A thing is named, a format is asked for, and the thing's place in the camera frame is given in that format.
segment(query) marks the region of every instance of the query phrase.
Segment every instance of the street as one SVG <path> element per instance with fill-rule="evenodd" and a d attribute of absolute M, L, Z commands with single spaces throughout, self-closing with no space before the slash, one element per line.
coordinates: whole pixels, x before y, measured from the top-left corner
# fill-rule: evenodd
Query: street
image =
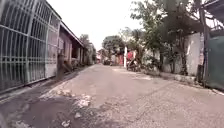
<path fill-rule="evenodd" d="M 177 81 L 93 65 L 0 105 L 8 128 L 221 128 L 224 97 Z"/>

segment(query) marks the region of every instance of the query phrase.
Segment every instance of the fence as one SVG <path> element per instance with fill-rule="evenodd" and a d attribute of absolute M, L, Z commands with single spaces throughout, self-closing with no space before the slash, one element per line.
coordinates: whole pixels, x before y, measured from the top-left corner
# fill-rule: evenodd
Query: fence
<path fill-rule="evenodd" d="M 0 92 L 55 75 L 60 22 L 45 0 L 0 0 Z"/>

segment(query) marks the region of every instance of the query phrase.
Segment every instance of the sky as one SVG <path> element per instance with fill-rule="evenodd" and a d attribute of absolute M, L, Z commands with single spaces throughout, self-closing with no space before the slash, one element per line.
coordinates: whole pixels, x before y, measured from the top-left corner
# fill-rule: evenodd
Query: sky
<path fill-rule="evenodd" d="M 88 34 L 97 50 L 106 36 L 116 35 L 125 27 L 141 27 L 139 21 L 130 18 L 133 0 L 47 1 L 77 37 Z"/>

